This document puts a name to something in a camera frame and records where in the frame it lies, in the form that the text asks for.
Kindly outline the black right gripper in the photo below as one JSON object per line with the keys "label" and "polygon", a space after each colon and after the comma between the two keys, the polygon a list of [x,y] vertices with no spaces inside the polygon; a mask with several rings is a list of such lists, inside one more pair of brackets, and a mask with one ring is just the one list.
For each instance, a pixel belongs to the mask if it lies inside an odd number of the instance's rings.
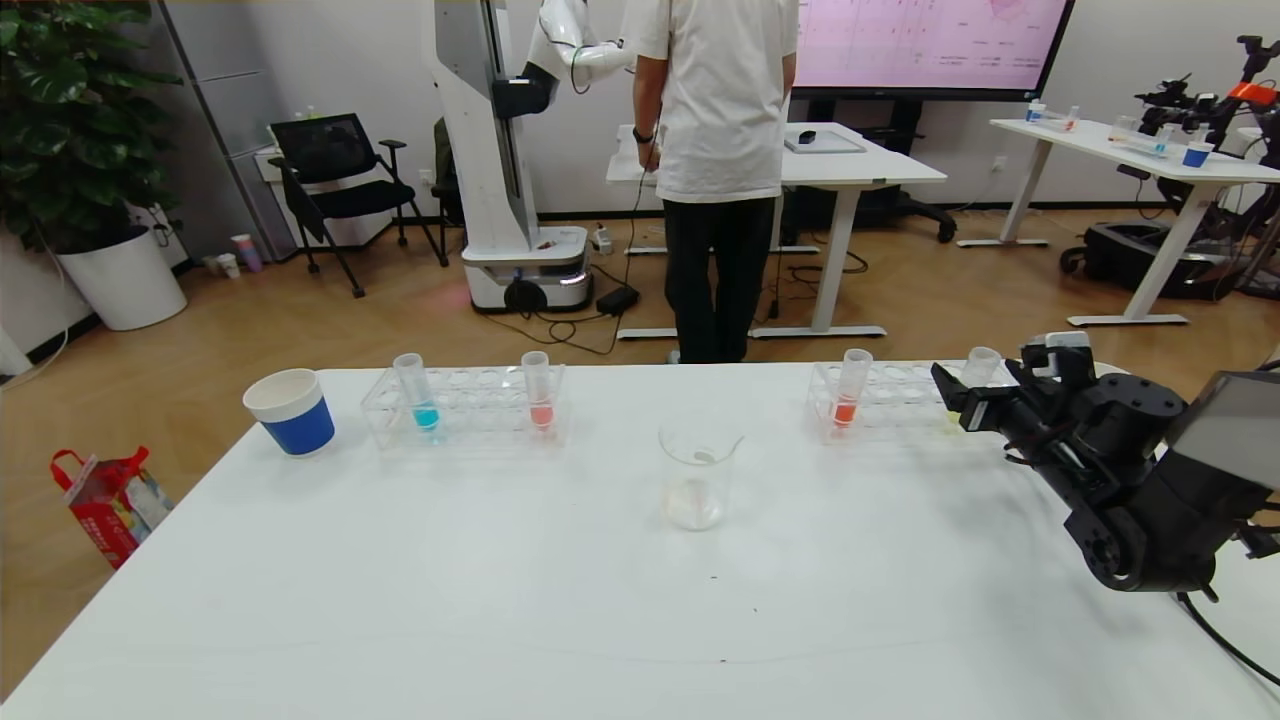
{"label": "black right gripper", "polygon": [[969,388],[941,363],[932,364],[931,377],[946,410],[957,413],[963,430],[1002,437],[1006,459],[1034,459],[1070,421],[1053,397],[1029,387],[1033,370],[1015,357],[1006,359],[1004,366],[1014,386]]}

